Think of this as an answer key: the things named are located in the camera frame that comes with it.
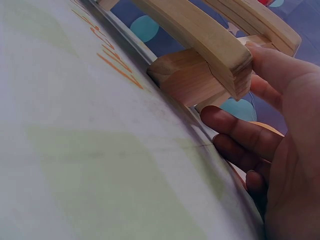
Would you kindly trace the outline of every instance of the wooden block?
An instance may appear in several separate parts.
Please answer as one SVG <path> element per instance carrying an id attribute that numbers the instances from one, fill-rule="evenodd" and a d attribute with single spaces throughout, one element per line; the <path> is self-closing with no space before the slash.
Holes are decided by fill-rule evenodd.
<path id="1" fill-rule="evenodd" d="M 194 48 L 237 100 L 250 89 L 252 55 L 223 26 L 187 0 L 132 0 L 186 48 Z"/>
<path id="2" fill-rule="evenodd" d="M 97 0 L 97 3 L 106 11 L 110 11 L 119 0 Z"/>
<path id="3" fill-rule="evenodd" d="M 198 113 L 201 113 L 202 109 L 204 109 L 206 106 L 220 107 L 229 98 L 230 98 L 230 94 L 224 90 L 204 100 L 203 102 L 200 102 L 197 106 L 195 106 L 195 109 L 197 110 Z"/>
<path id="4" fill-rule="evenodd" d="M 245 45 L 247 42 L 253 42 L 262 48 L 276 49 L 273 43 L 263 35 L 244 36 L 244 37 L 238 37 L 237 39 L 243 45 Z"/>
<path id="5" fill-rule="evenodd" d="M 187 107 L 225 91 L 208 63 L 194 49 L 159 57 L 147 73 L 162 91 Z"/>
<path id="6" fill-rule="evenodd" d="M 203 0 L 248 35 L 267 37 L 280 52 L 294 56 L 301 37 L 257 0 Z"/>

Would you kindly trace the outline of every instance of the fingernail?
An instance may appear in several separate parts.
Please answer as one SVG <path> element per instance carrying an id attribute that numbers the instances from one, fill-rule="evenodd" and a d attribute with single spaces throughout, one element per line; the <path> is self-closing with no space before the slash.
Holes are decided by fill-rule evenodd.
<path id="1" fill-rule="evenodd" d="M 245 46 L 246 46 L 246 47 L 256 47 L 256 48 L 261 48 L 261 46 L 260 46 L 260 45 L 256 44 L 256 43 L 255 43 L 255 42 L 253 42 L 253 41 L 247 41 L 247 42 L 245 43 Z"/>

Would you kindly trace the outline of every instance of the white board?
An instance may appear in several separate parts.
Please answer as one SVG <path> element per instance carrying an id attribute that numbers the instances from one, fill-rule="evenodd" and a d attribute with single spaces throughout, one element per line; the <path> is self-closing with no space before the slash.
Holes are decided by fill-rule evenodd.
<path id="1" fill-rule="evenodd" d="M 77 0 L 0 0 L 1 238 L 262 238 L 214 132 L 146 67 Z"/>

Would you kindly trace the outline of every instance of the teal dot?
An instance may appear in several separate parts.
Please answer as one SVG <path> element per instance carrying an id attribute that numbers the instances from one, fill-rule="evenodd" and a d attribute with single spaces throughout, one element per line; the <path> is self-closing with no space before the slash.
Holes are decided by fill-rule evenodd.
<path id="1" fill-rule="evenodd" d="M 285 0 L 275 0 L 269 7 L 278 8 L 284 4 Z"/>
<path id="2" fill-rule="evenodd" d="M 228 99 L 224 104 L 220 106 L 221 109 L 232 114 L 238 119 L 247 122 L 256 122 L 257 114 L 252 104 L 244 99 L 235 101 L 234 99 Z"/>
<path id="3" fill-rule="evenodd" d="M 145 15 L 137 18 L 131 24 L 130 30 L 145 43 L 154 38 L 159 30 L 159 25 L 152 18 Z"/>

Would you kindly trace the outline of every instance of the skin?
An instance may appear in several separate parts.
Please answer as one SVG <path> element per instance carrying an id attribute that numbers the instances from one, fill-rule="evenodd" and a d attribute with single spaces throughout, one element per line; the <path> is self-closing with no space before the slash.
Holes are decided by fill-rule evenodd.
<path id="1" fill-rule="evenodd" d="M 280 111 L 282 137 L 215 106 L 202 121 L 219 134 L 220 154 L 247 173 L 246 188 L 273 240 L 320 239 L 320 68 L 276 50 L 247 45 L 253 56 L 251 91 Z"/>

